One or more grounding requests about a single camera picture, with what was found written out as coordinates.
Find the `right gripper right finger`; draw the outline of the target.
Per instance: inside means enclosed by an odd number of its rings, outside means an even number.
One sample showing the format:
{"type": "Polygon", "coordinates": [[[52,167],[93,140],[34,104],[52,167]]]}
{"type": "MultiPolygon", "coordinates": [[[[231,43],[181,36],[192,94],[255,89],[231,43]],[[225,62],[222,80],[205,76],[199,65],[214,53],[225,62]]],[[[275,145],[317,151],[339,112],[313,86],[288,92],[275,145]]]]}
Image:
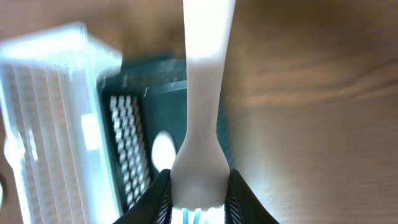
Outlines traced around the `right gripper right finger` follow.
{"type": "Polygon", "coordinates": [[[262,206],[236,169],[230,170],[224,201],[225,224],[279,224],[262,206]]]}

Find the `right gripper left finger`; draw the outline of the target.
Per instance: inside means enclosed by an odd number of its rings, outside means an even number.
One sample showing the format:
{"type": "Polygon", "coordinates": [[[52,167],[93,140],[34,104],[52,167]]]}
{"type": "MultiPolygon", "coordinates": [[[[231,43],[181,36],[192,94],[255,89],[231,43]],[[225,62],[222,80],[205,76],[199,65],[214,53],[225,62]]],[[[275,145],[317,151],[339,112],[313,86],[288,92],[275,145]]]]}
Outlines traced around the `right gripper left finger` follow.
{"type": "Polygon", "coordinates": [[[164,169],[139,200],[114,224],[171,224],[170,170],[164,169]]]}

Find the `white plastic spoon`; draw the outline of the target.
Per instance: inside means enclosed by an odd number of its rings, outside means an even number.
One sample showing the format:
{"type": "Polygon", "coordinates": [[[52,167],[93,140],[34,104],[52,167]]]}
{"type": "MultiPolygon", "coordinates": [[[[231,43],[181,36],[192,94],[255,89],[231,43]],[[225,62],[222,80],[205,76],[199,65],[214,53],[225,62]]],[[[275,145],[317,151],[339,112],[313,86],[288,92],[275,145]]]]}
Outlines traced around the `white plastic spoon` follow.
{"type": "Polygon", "coordinates": [[[174,140],[167,131],[160,131],[152,144],[152,164],[158,172],[171,169],[176,158],[174,140]]]}

